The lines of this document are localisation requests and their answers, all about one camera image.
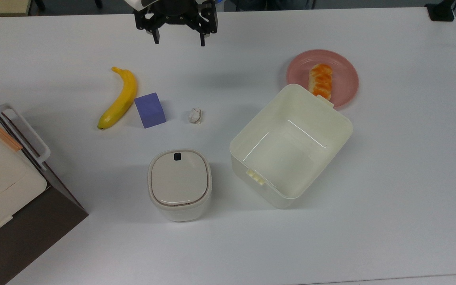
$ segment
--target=bread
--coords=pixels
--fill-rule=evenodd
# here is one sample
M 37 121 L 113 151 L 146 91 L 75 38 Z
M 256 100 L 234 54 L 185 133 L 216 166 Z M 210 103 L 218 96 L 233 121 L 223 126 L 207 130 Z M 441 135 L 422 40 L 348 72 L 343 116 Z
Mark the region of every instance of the bread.
M 332 92 L 332 67 L 325 63 L 318 63 L 309 72 L 309 86 L 307 88 L 313 95 L 321 95 L 330 100 Z

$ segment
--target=yellow banana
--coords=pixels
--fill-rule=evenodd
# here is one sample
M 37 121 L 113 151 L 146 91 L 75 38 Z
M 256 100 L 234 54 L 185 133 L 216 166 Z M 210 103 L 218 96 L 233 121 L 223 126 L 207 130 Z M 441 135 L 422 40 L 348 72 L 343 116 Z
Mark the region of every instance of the yellow banana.
M 135 76 L 129 70 L 122 70 L 117 67 L 112 67 L 112 71 L 119 74 L 123 79 L 124 86 L 121 90 L 121 94 L 112 103 L 112 106 L 108 108 L 105 113 L 101 116 L 98 122 L 98 129 L 104 130 L 112 127 L 130 108 L 133 104 L 133 100 L 136 97 L 138 85 Z

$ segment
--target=pink plate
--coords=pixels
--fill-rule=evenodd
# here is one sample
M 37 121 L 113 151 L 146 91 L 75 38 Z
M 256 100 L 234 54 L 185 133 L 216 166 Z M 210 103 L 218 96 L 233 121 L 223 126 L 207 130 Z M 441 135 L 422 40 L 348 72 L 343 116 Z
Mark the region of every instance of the pink plate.
M 330 102 L 334 108 L 340 108 L 355 97 L 358 90 L 358 74 L 355 67 L 343 56 L 327 50 L 310 50 L 293 58 L 286 80 L 288 84 L 298 84 L 307 89 L 309 71 L 318 63 L 332 67 L 332 96 Z

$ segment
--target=purple cube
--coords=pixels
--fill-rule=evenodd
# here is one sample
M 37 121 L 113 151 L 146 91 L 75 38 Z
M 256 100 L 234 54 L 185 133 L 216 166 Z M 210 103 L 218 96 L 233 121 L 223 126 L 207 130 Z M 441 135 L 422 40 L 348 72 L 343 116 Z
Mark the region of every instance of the purple cube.
M 163 107 L 156 93 L 135 98 L 135 105 L 144 128 L 150 128 L 166 122 Z

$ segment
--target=white table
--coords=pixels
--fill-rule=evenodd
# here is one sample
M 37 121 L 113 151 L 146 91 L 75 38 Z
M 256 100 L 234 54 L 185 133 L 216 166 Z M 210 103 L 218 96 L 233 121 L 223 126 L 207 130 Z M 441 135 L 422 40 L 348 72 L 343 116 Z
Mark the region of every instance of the white table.
M 49 144 L 49 164 L 90 216 L 11 284 L 323 283 L 456 274 L 456 21 L 425 8 L 220 13 L 200 47 L 187 27 L 161 43 L 132 15 L 0 18 L 0 104 Z M 228 144 L 310 49 L 345 56 L 353 136 L 291 209 L 277 210 L 230 169 Z M 157 92 L 165 124 L 136 108 L 108 130 L 99 116 L 132 70 Z M 204 110 L 204 122 L 186 115 Z M 167 221 L 147 196 L 152 158 L 203 153 L 210 211 Z

